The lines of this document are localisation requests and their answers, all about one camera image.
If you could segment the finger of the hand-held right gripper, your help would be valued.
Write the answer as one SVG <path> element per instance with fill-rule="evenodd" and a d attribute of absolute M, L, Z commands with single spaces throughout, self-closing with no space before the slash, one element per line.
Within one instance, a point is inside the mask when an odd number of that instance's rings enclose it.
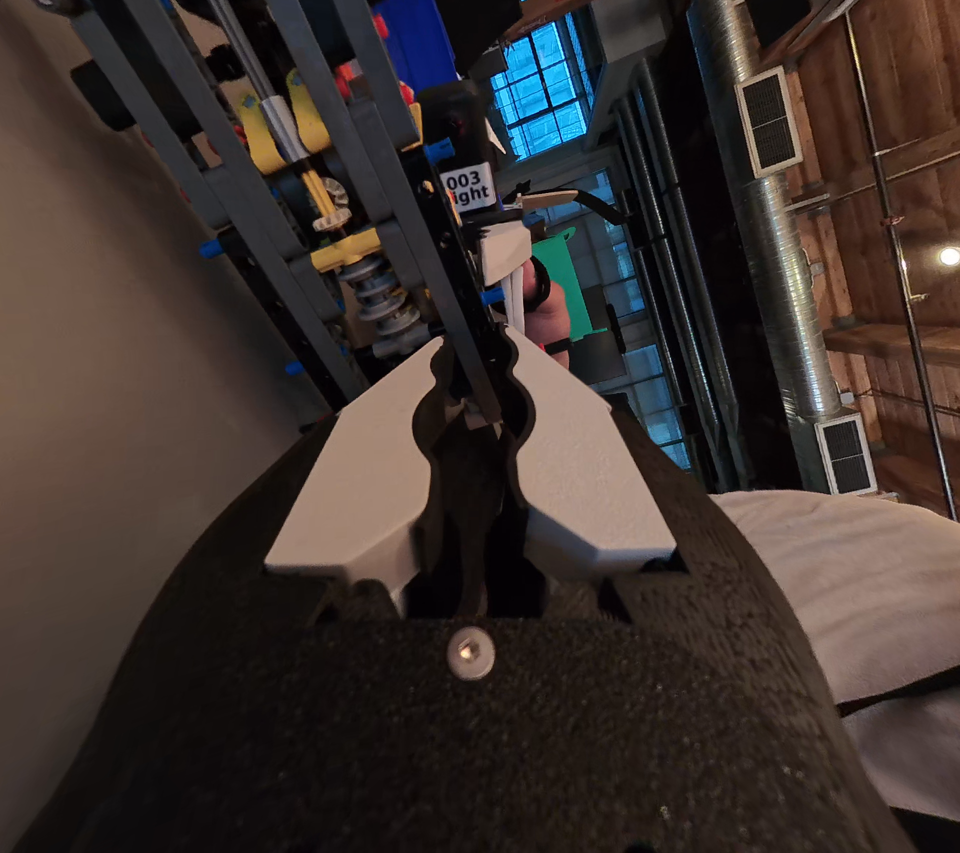
<path fill-rule="evenodd" d="M 523 223 L 495 223 L 482 231 L 479 241 L 485 287 L 499 285 L 532 257 L 532 237 Z"/>

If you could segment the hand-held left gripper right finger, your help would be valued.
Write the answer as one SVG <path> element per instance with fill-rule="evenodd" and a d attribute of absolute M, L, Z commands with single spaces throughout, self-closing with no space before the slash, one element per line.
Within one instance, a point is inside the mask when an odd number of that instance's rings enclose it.
<path fill-rule="evenodd" d="M 556 581 L 593 583 L 671 559 L 676 540 L 610 404 L 523 333 L 505 335 L 529 412 L 512 460 L 525 558 Z"/>

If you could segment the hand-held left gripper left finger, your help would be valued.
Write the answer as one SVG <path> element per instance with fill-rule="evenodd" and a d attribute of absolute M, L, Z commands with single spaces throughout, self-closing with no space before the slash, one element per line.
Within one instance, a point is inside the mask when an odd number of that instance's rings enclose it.
<path fill-rule="evenodd" d="M 267 572 L 403 594 L 443 539 L 434 448 L 448 426 L 453 361 L 437 336 L 338 415 L 265 556 Z"/>

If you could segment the toy car chassis model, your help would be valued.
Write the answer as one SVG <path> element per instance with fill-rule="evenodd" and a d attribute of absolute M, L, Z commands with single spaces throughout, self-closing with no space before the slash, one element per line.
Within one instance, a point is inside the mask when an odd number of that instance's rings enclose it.
<path fill-rule="evenodd" d="M 431 340 L 504 419 L 510 351 L 441 142 L 397 76 L 380 0 L 33 0 L 91 59 L 101 121 L 138 127 L 336 412 Z"/>

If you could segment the grey desk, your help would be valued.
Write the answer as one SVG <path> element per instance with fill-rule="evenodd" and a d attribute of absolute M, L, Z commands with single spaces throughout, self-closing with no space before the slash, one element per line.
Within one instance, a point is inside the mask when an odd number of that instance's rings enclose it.
<path fill-rule="evenodd" d="M 87 737 L 179 561 L 328 409 L 138 130 L 2 0 L 1 844 Z"/>

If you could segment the person's right hand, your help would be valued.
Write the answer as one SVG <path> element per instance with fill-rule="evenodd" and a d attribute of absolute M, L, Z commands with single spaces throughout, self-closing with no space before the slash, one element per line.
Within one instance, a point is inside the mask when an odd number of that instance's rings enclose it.
<path fill-rule="evenodd" d="M 531 257 L 523 264 L 525 335 L 543 347 L 570 339 L 571 319 L 566 291 L 551 280 L 544 265 Z"/>

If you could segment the wooden instruction board stand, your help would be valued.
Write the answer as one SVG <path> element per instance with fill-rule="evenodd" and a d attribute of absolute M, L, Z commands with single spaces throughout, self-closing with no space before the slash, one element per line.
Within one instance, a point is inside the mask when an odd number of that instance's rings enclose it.
<path fill-rule="evenodd" d="M 580 195 L 581 191 L 575 188 L 530 192 L 527 194 L 518 193 L 517 196 L 510 201 L 504 199 L 501 202 L 501 208 L 507 212 L 522 211 L 522 213 L 527 214 L 578 202 Z"/>

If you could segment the green tote bag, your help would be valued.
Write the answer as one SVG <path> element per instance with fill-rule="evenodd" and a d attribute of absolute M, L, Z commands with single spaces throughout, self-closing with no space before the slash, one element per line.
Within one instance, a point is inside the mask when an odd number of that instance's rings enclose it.
<path fill-rule="evenodd" d="M 592 313 L 574 264 L 574 247 L 582 238 L 576 226 L 568 225 L 556 235 L 533 241 L 533 257 L 546 269 L 551 283 L 563 290 L 570 320 L 569 340 L 573 344 L 609 329 L 606 307 L 598 307 L 596 316 Z"/>

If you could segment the paned window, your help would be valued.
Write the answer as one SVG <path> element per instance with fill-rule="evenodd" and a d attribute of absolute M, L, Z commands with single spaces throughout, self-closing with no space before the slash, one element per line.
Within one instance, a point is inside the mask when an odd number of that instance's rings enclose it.
<path fill-rule="evenodd" d="M 587 135 L 601 65 L 572 14 L 507 45 L 491 79 L 503 145 L 524 161 Z"/>

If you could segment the blue plastic bin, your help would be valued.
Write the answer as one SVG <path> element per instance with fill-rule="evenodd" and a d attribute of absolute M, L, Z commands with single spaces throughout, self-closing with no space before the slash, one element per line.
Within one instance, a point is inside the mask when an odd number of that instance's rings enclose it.
<path fill-rule="evenodd" d="M 435 0 L 383 0 L 373 11 L 386 26 L 397 78 L 415 94 L 460 79 Z"/>

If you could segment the bundle of dark ceiling pipes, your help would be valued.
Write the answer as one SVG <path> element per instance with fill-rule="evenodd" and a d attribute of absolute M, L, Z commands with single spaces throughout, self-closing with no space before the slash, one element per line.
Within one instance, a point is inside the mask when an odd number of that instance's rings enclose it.
<path fill-rule="evenodd" d="M 639 205 L 644 249 L 678 347 L 692 410 L 709 453 L 716 487 L 750 486 L 752 464 L 740 423 L 737 391 L 690 223 L 679 171 L 654 93 L 647 60 L 633 68 L 627 90 L 614 102 L 619 144 Z"/>

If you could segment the white vent grille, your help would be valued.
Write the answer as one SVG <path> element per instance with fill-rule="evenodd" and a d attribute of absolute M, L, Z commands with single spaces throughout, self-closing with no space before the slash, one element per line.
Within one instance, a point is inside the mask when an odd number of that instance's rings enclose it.
<path fill-rule="evenodd" d="M 784 67 L 750 77 L 736 84 L 734 92 L 754 177 L 762 179 L 802 163 Z"/>
<path fill-rule="evenodd" d="M 872 454 L 859 412 L 814 425 L 831 495 L 875 495 L 879 491 Z"/>

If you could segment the thin metal conduit pipe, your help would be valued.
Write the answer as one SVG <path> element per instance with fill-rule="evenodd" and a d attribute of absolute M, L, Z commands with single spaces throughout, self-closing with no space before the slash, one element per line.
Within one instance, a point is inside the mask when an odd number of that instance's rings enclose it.
<path fill-rule="evenodd" d="M 939 414 L 935 407 L 933 390 L 930 382 L 930 372 L 922 343 L 922 336 L 915 315 L 915 297 L 908 276 L 905 248 L 898 229 L 898 224 L 901 220 L 894 214 L 892 206 L 890 189 L 883 165 L 882 153 L 879 147 L 876 131 L 877 128 L 867 90 L 866 77 L 862 66 L 862 58 L 851 8 L 847 8 L 844 11 L 843 22 L 846 37 L 846 49 L 849 56 L 850 66 L 853 71 L 858 108 L 865 133 L 867 153 L 869 157 L 873 183 L 881 211 L 881 222 L 887 236 L 887 244 L 894 267 L 897 293 L 903 312 L 907 342 L 913 361 L 919 399 L 929 431 L 934 461 L 942 487 L 942 496 L 946 514 L 951 521 L 958 522 L 958 507 L 954 495 L 954 486 L 950 476 L 949 462 L 947 460 L 946 450 L 942 439 L 942 433 L 939 424 Z"/>

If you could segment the silver ventilation duct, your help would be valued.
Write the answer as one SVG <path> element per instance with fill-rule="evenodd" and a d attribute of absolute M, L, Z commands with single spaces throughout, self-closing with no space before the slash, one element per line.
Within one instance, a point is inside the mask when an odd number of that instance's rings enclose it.
<path fill-rule="evenodd" d="M 687 22 L 802 487 L 830 494 L 815 425 L 842 406 L 786 175 L 754 175 L 739 82 L 759 72 L 744 0 L 692 0 Z"/>

